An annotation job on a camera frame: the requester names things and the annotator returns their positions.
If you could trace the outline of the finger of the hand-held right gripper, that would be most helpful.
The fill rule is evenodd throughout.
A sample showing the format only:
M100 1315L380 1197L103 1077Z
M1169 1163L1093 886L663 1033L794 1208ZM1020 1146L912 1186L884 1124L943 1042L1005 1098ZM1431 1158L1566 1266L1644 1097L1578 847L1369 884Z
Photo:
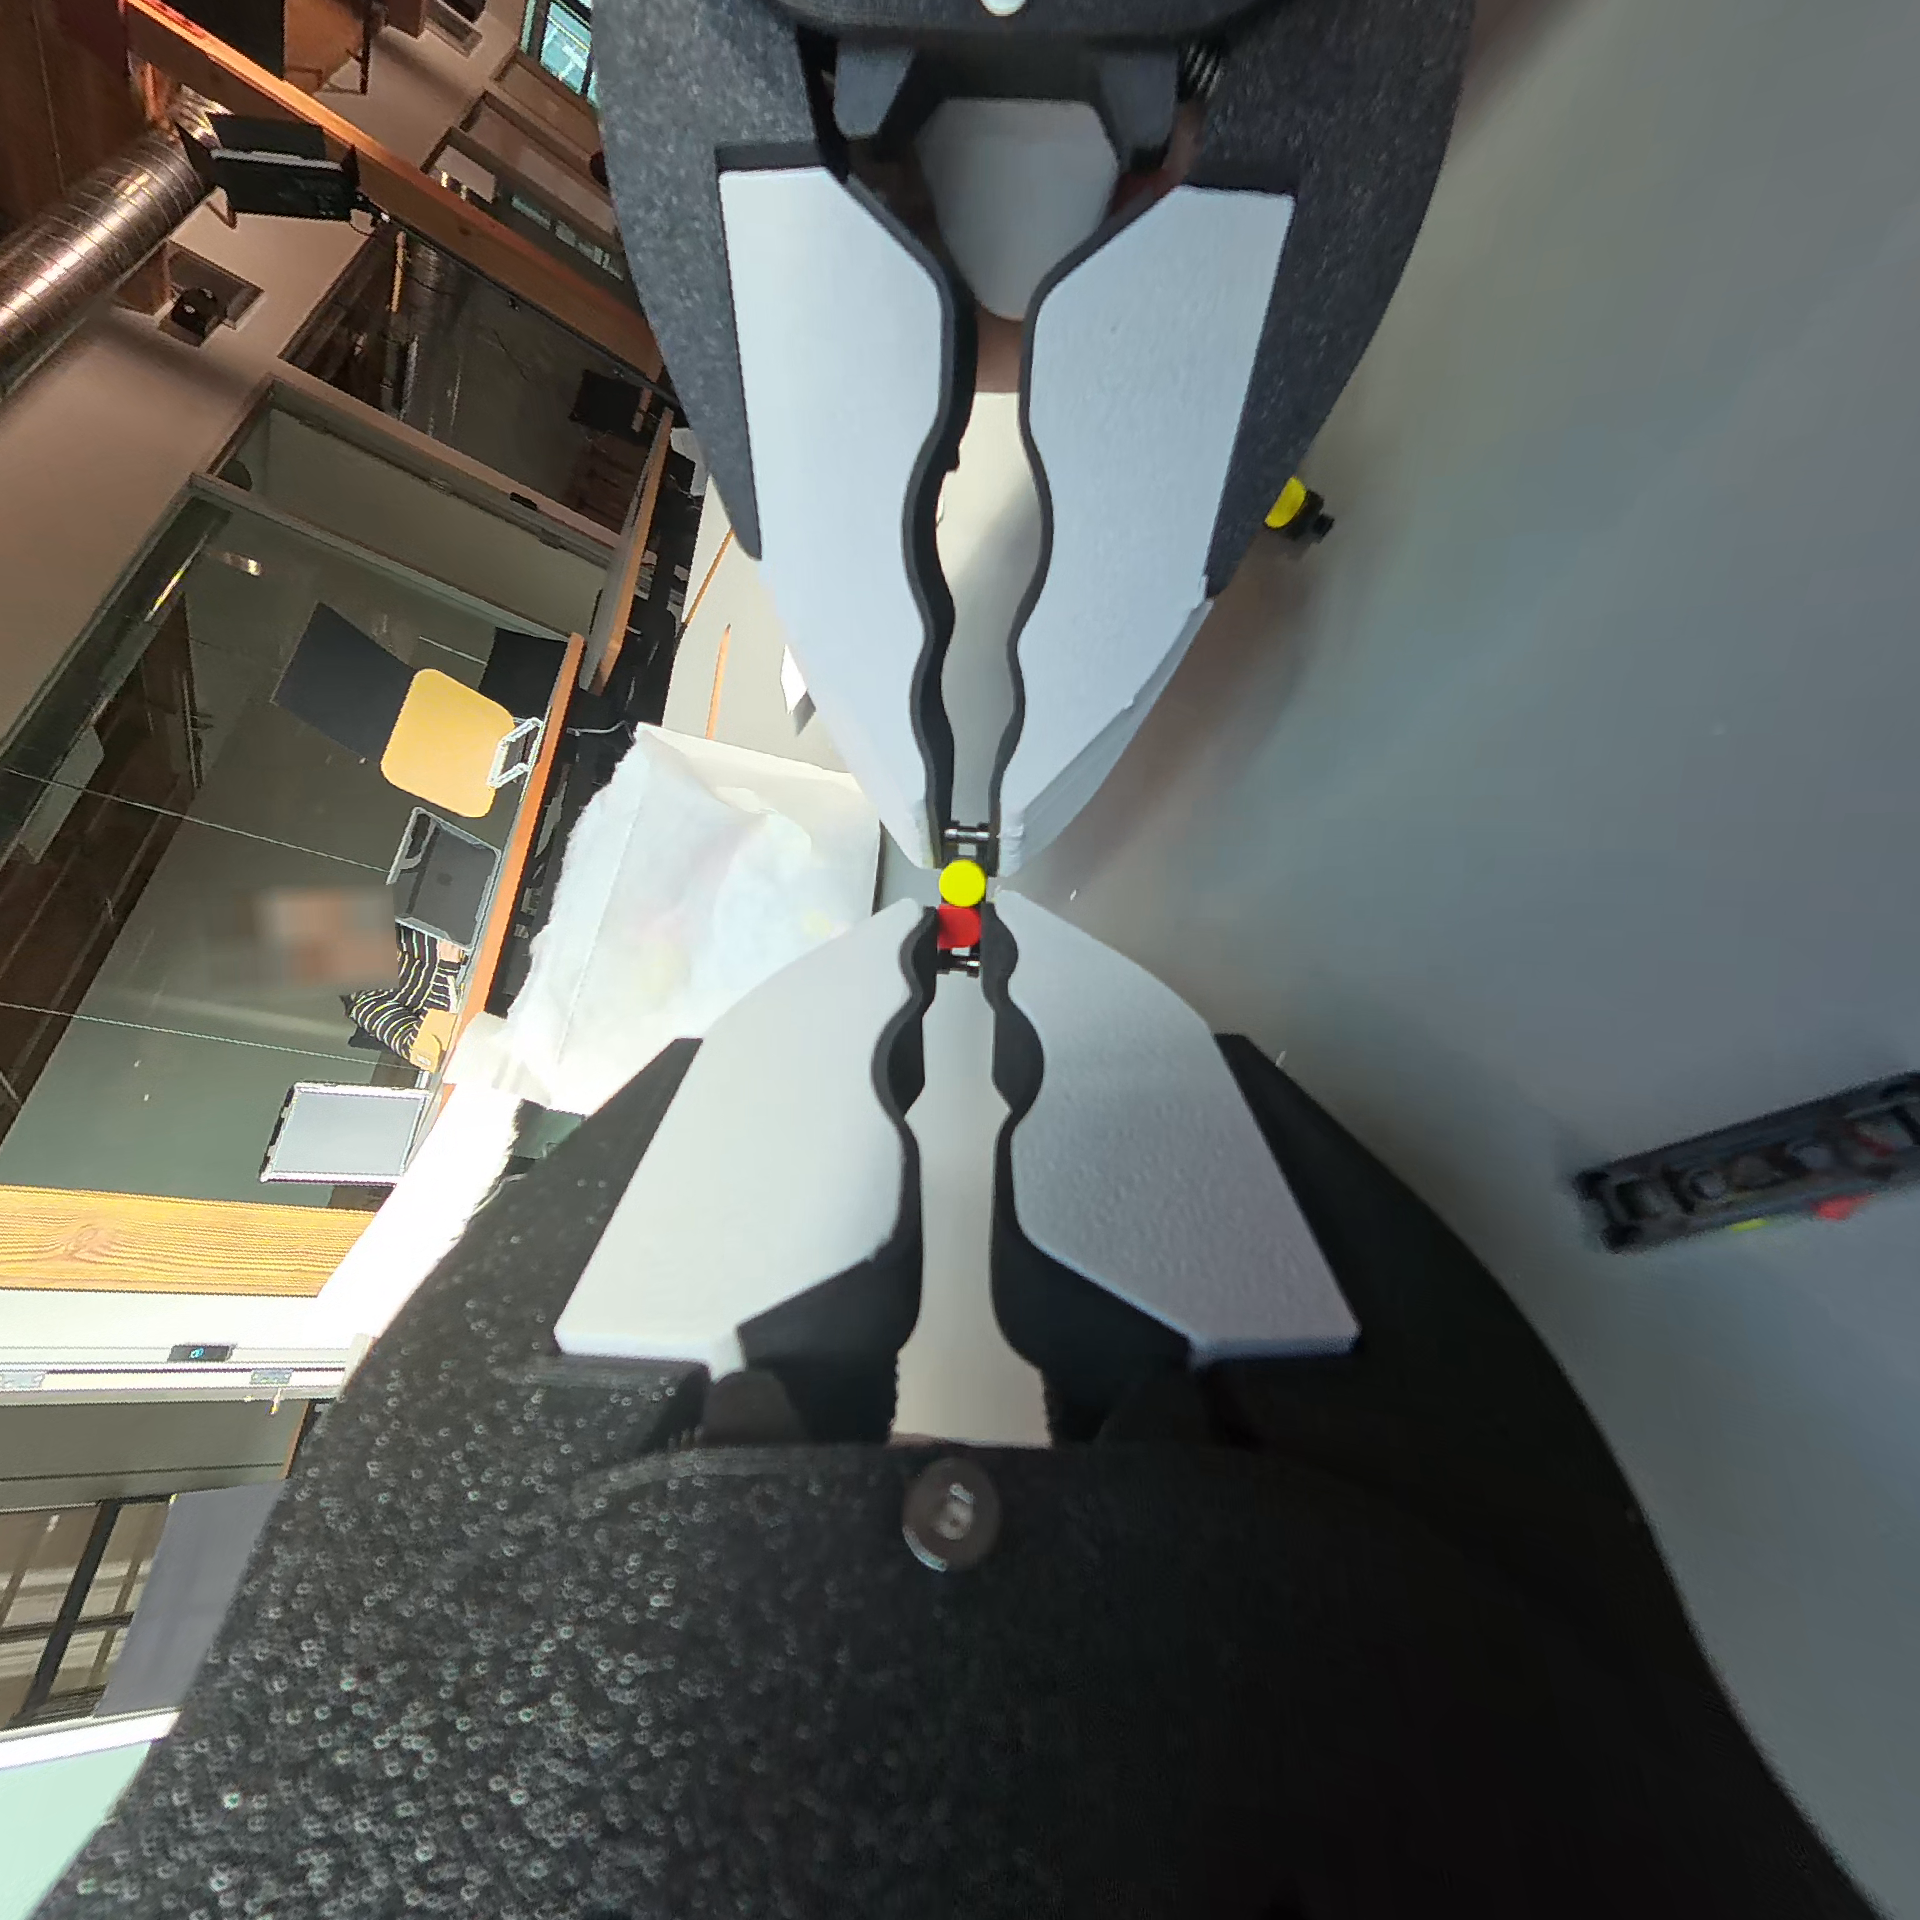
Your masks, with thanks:
M1292 212L1292 194L1182 182L1095 228L1037 292L1020 439L1044 551L1010 639L999 873L1091 800L1212 608L1212 532Z
M825 167L719 185L762 581L840 759L934 867L951 812L954 603L936 506L964 428L944 266Z

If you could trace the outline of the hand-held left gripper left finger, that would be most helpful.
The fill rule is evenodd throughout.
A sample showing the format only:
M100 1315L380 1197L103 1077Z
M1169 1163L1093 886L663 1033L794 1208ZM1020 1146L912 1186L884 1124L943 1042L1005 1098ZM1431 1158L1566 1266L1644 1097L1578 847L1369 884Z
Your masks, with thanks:
M754 1372L822 1441L891 1436L921 1308L924 1008L936 915L901 899L780 967L704 1034L555 1346Z

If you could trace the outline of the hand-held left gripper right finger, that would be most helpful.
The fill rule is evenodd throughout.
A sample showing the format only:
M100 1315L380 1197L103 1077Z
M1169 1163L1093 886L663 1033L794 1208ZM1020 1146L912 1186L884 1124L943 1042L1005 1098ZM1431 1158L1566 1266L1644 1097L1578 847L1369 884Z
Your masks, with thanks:
M990 1297L1079 1441L1162 1380L1345 1357L1359 1322L1212 1030L1031 899L983 919Z

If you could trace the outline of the long black lego plate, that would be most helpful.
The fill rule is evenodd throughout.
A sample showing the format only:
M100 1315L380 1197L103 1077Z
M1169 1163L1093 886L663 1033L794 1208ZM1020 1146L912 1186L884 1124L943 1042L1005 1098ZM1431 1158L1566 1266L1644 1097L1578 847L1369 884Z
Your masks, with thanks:
M1908 1071L1594 1164L1573 1193L1601 1244L1632 1253L1775 1222L1840 1222L1916 1180Z

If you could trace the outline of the crumpled white paper bag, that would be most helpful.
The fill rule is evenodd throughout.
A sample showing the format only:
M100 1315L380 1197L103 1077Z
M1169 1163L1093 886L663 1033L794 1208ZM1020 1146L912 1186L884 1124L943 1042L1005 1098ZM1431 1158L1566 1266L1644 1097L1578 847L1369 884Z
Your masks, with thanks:
M846 770L638 725L565 840L508 1008L518 1067L591 1108L868 919L880 840Z

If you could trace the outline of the silver framed monitor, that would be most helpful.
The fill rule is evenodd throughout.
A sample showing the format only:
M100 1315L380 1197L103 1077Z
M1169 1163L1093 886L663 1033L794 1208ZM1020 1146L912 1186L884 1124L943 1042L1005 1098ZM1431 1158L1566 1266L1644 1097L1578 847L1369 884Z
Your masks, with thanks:
M425 1129L428 1087L298 1082L270 1132L265 1186L394 1187Z

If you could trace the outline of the yellow chair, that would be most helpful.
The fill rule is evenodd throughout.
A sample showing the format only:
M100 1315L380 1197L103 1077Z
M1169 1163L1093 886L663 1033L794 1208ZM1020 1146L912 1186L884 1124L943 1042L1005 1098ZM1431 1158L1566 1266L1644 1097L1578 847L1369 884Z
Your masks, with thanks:
M421 668L377 767L402 793L451 816L483 820L513 732L515 718L500 703L437 668Z

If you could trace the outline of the light wooden beam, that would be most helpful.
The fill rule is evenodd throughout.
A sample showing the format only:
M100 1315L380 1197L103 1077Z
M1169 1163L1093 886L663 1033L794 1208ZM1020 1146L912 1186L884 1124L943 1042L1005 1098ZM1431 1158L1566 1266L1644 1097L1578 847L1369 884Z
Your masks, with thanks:
M2 1288L309 1299L371 1222L367 1210L5 1186Z

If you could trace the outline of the black ceiling speaker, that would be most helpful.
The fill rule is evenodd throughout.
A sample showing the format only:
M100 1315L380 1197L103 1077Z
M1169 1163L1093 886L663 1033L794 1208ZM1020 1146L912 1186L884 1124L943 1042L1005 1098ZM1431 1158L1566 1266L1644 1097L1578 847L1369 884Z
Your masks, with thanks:
M360 185L357 155L332 158L313 125L213 111L178 138L196 178L235 217L351 222L373 205Z

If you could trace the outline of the metal air duct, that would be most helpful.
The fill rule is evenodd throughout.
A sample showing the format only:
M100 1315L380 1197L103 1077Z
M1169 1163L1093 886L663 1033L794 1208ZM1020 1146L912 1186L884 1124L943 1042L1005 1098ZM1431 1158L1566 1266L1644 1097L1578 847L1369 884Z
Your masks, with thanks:
M10 401L210 194L193 131L161 125L87 171L2 246L2 401Z

